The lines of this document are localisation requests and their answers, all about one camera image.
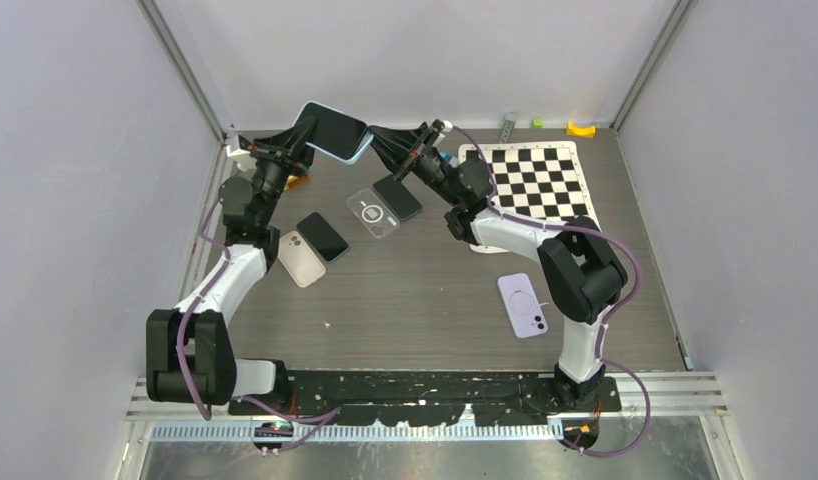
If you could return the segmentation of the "teal phone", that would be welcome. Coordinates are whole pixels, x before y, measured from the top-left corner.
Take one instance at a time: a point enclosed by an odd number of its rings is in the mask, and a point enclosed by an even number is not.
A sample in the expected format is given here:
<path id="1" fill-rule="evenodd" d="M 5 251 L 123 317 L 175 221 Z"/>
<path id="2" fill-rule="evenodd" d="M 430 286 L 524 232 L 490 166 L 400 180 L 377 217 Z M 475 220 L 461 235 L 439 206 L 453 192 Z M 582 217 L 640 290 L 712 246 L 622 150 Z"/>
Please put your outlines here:
<path id="1" fill-rule="evenodd" d="M 400 182 L 387 175 L 373 184 L 374 192 L 400 221 L 418 215 L 423 207 L 419 200 Z"/>

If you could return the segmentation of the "clear phone case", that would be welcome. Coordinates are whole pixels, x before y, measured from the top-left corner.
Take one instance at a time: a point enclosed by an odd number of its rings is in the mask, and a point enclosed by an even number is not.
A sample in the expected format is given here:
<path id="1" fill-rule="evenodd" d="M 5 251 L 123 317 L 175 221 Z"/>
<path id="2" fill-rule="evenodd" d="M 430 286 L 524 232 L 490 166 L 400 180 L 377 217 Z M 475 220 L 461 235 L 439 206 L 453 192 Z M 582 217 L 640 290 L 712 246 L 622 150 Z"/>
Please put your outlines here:
<path id="1" fill-rule="evenodd" d="M 362 189 L 346 200 L 346 205 L 368 232 L 382 239 L 400 227 L 396 215 L 372 190 Z"/>

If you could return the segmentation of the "cream cased phone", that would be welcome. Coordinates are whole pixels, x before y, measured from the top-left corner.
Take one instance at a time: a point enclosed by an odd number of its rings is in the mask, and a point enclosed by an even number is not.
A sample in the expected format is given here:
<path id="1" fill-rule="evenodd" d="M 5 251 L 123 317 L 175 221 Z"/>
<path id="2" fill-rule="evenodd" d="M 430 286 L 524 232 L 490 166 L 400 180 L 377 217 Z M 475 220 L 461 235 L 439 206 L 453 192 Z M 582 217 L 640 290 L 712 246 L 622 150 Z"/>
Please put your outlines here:
<path id="1" fill-rule="evenodd" d="M 277 259 L 300 288 L 311 286 L 326 274 L 318 255 L 297 231 L 280 237 Z"/>

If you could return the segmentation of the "lilac phone case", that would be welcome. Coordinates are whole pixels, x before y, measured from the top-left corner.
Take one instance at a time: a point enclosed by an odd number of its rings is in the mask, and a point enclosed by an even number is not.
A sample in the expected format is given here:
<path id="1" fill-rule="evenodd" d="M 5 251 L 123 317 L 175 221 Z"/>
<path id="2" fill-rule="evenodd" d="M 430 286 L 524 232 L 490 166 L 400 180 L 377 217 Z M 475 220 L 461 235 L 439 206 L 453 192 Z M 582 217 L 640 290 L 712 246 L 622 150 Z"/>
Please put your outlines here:
<path id="1" fill-rule="evenodd" d="M 536 337 L 549 331 L 541 302 L 527 274 L 499 277 L 497 288 L 516 338 Z"/>

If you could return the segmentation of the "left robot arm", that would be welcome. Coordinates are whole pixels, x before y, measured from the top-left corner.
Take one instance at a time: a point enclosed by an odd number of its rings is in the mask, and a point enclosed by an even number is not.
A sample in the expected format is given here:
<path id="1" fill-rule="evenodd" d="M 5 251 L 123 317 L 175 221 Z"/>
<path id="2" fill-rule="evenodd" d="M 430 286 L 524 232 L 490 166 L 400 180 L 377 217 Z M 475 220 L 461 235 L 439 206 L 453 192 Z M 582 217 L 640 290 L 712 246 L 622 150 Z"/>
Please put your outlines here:
<path id="1" fill-rule="evenodd" d="M 220 257 L 196 289 L 175 306 L 156 309 L 146 321 L 146 388 L 155 402 L 193 404 L 204 419 L 211 409 L 253 395 L 265 412 L 283 412 L 292 398 L 279 360 L 235 356 L 228 332 L 248 292 L 276 261 L 280 231 L 271 218 L 288 179 L 306 174 L 316 121 L 306 117 L 278 134 L 228 139 L 226 154 L 239 174 L 220 185 L 216 208 L 225 238 L 207 242 Z"/>

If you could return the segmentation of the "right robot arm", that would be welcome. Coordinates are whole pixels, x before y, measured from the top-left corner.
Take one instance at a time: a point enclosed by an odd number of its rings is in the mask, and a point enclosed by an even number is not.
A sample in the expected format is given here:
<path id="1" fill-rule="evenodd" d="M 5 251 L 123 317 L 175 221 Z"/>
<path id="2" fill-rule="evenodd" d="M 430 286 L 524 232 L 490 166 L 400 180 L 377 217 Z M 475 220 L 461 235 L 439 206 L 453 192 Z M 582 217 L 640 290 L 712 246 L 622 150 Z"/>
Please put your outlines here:
<path id="1" fill-rule="evenodd" d="M 564 317 L 551 387 L 562 406 L 581 410 L 595 398 L 609 363 L 603 356 L 608 320 L 630 299 L 622 293 L 628 274 L 616 254 L 629 250 L 588 216 L 560 223 L 503 210 L 484 153 L 458 164 L 440 153 L 439 143 L 453 129 L 436 120 L 415 129 L 372 126 L 369 131 L 372 148 L 395 181 L 413 174 L 450 205 L 445 220 L 455 239 L 506 250 L 541 266 Z"/>

